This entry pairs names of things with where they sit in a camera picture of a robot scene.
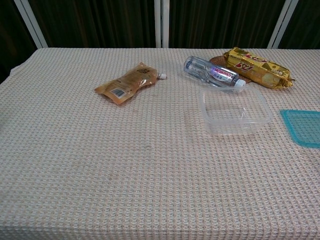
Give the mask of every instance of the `bottle cap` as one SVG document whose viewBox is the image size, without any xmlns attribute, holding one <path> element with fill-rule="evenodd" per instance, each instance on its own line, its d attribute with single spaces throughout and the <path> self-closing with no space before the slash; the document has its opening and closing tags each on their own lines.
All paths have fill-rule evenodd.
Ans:
<svg viewBox="0 0 320 240">
<path fill-rule="evenodd" d="M 246 85 L 246 81 L 242 79 L 238 79 L 234 84 L 234 86 L 238 88 L 244 87 L 245 85 Z"/>
<path fill-rule="evenodd" d="M 167 79 L 167 75 L 165 73 L 159 72 L 157 79 Z"/>
</svg>

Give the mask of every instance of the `orange food pouch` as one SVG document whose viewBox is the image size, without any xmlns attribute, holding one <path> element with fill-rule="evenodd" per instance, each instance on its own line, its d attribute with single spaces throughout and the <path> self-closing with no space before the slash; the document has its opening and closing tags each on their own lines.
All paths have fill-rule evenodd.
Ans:
<svg viewBox="0 0 320 240">
<path fill-rule="evenodd" d="M 120 105 L 131 98 L 140 88 L 157 82 L 157 70 L 140 62 L 125 75 L 108 81 L 97 87 L 95 91 L 110 98 Z"/>
</svg>

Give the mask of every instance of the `dark curtain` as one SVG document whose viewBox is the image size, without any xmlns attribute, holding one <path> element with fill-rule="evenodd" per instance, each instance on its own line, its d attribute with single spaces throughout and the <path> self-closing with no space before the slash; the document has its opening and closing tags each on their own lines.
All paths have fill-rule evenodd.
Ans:
<svg viewBox="0 0 320 240">
<path fill-rule="evenodd" d="M 280 49 L 320 49 L 320 1 L 300 0 L 278 46 Z"/>
<path fill-rule="evenodd" d="M 0 0 L 0 83 L 36 50 L 13 0 Z"/>
<path fill-rule="evenodd" d="M 285 0 L 170 0 L 169 47 L 266 48 L 284 3 Z"/>
<path fill-rule="evenodd" d="M 49 47 L 154 48 L 154 0 L 29 0 Z"/>
</svg>

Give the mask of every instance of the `clear plastic bottle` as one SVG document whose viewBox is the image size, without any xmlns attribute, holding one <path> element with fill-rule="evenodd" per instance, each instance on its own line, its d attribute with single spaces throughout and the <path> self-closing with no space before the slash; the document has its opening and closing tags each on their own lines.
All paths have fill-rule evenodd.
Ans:
<svg viewBox="0 0 320 240">
<path fill-rule="evenodd" d="M 246 85 L 244 80 L 239 79 L 238 73 L 196 56 L 189 56 L 185 60 L 184 71 L 214 87 L 244 87 Z"/>
</svg>

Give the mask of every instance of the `barcode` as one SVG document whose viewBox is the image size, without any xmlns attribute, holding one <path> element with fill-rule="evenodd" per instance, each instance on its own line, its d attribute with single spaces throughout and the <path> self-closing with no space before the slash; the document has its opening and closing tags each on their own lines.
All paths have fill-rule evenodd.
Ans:
<svg viewBox="0 0 320 240">
<path fill-rule="evenodd" d="M 118 99 L 120 99 L 123 95 L 125 95 L 125 92 L 122 91 L 119 88 L 115 88 L 111 91 Z"/>
</svg>

